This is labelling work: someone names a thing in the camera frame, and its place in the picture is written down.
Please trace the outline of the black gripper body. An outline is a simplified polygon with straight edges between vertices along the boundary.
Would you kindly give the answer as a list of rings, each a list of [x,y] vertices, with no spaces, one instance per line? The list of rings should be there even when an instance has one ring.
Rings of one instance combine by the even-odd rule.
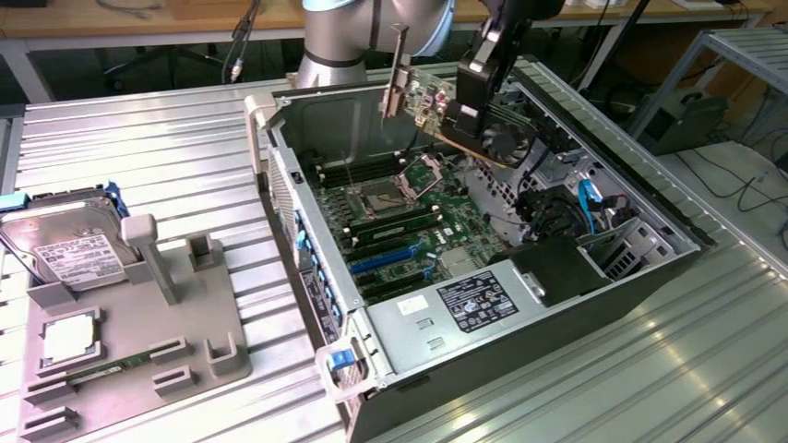
[[[484,0],[489,16],[476,38],[477,60],[506,60],[533,21],[553,18],[564,0]]]

